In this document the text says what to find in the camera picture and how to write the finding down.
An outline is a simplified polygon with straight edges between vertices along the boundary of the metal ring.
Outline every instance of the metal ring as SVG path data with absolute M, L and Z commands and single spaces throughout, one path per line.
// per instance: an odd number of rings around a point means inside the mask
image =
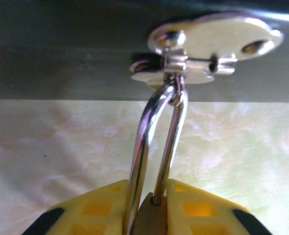
M 174 106 L 172 121 L 169 128 L 166 146 L 163 152 L 162 163 L 156 182 L 154 196 L 152 198 L 152 203 L 158 204 L 164 194 L 170 165 L 177 148 L 188 104 L 188 95 L 185 90 L 184 83 L 180 80 L 181 79 L 174 79 L 169 81 L 158 89 L 148 101 L 140 119 L 123 215 L 123 235 L 129 235 L 131 233 L 132 225 L 138 212 L 145 179 L 149 147 L 156 129 L 156 124 L 165 106 L 170 101 L 178 99 L 176 98 L 178 95 L 177 91 L 183 91 L 180 92 L 181 95 L 179 97 L 179 99 L 182 101 L 178 103 L 177 106 Z

